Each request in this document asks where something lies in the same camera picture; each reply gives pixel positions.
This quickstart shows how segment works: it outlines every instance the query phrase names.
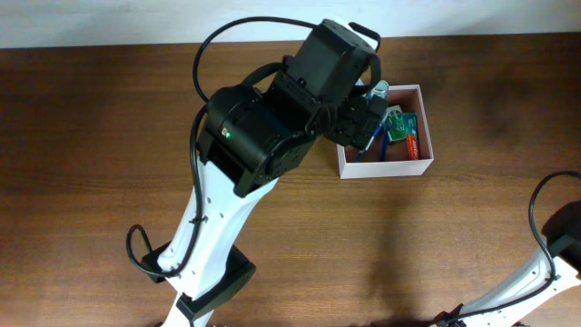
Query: white box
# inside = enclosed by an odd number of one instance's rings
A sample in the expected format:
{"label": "white box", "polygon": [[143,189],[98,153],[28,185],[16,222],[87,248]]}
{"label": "white box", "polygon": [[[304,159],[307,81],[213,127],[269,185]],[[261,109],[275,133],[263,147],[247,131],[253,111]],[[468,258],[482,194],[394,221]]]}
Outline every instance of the white box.
{"label": "white box", "polygon": [[418,139],[419,139],[419,160],[405,160],[402,155],[407,155],[408,147],[405,142],[388,146],[388,160],[385,162],[372,161],[379,159],[377,153],[379,146],[371,146],[368,152],[362,157],[370,158],[370,162],[355,163],[357,149],[345,148],[337,144],[337,159],[339,160],[340,178],[368,178],[368,177],[390,177],[390,176],[412,176],[423,174],[428,166],[434,161],[432,142],[429,139],[428,120],[424,110],[424,102],[421,97],[419,85],[390,86],[388,91],[389,105],[399,105],[404,113],[416,113],[418,118]]}

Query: black cable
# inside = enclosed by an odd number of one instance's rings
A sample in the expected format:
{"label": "black cable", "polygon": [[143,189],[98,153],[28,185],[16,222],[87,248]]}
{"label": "black cable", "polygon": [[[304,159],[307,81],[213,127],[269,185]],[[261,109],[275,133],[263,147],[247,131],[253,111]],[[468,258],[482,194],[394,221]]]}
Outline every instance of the black cable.
{"label": "black cable", "polygon": [[193,223],[192,229],[192,237],[190,238],[190,242],[188,243],[188,248],[186,249],[185,255],[183,256],[182,262],[178,264],[178,267],[169,271],[169,272],[156,272],[150,270],[149,268],[142,265],[135,255],[133,254],[133,248],[131,246],[133,233],[135,230],[139,230],[142,234],[143,241],[145,242],[145,247],[149,252],[152,251],[152,245],[149,242],[149,238],[147,237],[147,233],[143,229],[140,224],[135,224],[131,226],[129,232],[127,232],[127,237],[125,239],[125,250],[127,250],[127,256],[129,260],[135,265],[139,270],[144,273],[150,274],[154,277],[162,277],[162,278],[171,278],[177,276],[183,268],[185,268],[188,260],[190,260],[190,256],[192,255],[193,248],[198,241],[198,235],[200,234],[200,227],[202,223],[202,187],[200,183],[200,174],[198,172],[198,153],[196,151],[196,138],[198,135],[198,130],[200,129],[200,123],[202,121],[203,115],[206,112],[206,107],[204,106],[200,112],[196,115],[196,118],[193,120],[192,129],[190,131],[190,164],[192,166],[192,178],[194,184],[194,193],[196,197],[196,215],[190,221]]}
{"label": "black cable", "polygon": [[315,28],[315,24],[302,22],[300,20],[289,19],[289,18],[279,18],[279,17],[269,17],[269,16],[255,16],[255,17],[247,17],[235,20],[233,22],[229,22],[228,24],[218,28],[215,30],[210,36],[208,36],[203,43],[198,48],[198,52],[196,56],[193,58],[193,65],[192,65],[192,80],[193,80],[193,87],[196,88],[196,92],[201,97],[204,102],[208,102],[208,97],[202,91],[200,87],[200,81],[198,80],[198,66],[200,65],[200,58],[202,57],[202,53],[205,50],[206,46],[210,44],[210,42],[218,36],[220,33],[224,32],[225,30],[234,27],[236,25],[251,23],[251,22],[272,22],[272,23],[282,23],[282,24],[289,24],[289,25],[296,25],[296,26],[303,26],[308,28]]}
{"label": "black cable", "polygon": [[543,286],[541,286],[537,290],[535,290],[527,295],[523,295],[523,296],[519,297],[518,299],[506,302],[504,304],[500,304],[500,305],[493,307],[493,308],[487,308],[487,309],[483,309],[483,310],[477,310],[474,312],[460,314],[454,318],[447,320],[446,324],[451,324],[453,322],[457,322],[457,321],[464,319],[464,318],[467,318],[467,317],[472,317],[472,316],[479,315],[479,314],[494,312],[494,311],[505,309],[509,306],[519,304],[521,302],[524,302],[530,298],[533,298],[533,297],[539,295],[540,293],[542,293],[544,290],[546,290],[547,288],[549,288],[551,286],[551,284],[553,283],[553,281],[556,278],[555,262],[553,261],[553,257],[551,256],[551,253],[548,251],[547,246],[543,242],[541,235],[538,233],[537,225],[535,224],[535,215],[534,215],[534,213],[535,213],[535,201],[537,200],[537,196],[541,192],[541,189],[543,188],[543,186],[545,186],[545,184],[548,181],[550,181],[551,179],[553,179],[557,176],[563,176],[563,175],[581,178],[581,173],[579,173],[579,172],[564,171],[564,172],[551,173],[547,177],[543,178],[543,180],[537,185],[537,188],[535,188],[535,191],[533,192],[533,195],[531,196],[530,202],[528,204],[528,224],[530,225],[530,229],[533,232],[533,236],[535,236],[535,240],[537,241],[538,246],[540,246],[541,250],[545,254],[545,256],[549,262],[549,265],[551,267],[550,277],[547,279],[547,282],[545,282],[545,284],[543,284]]}

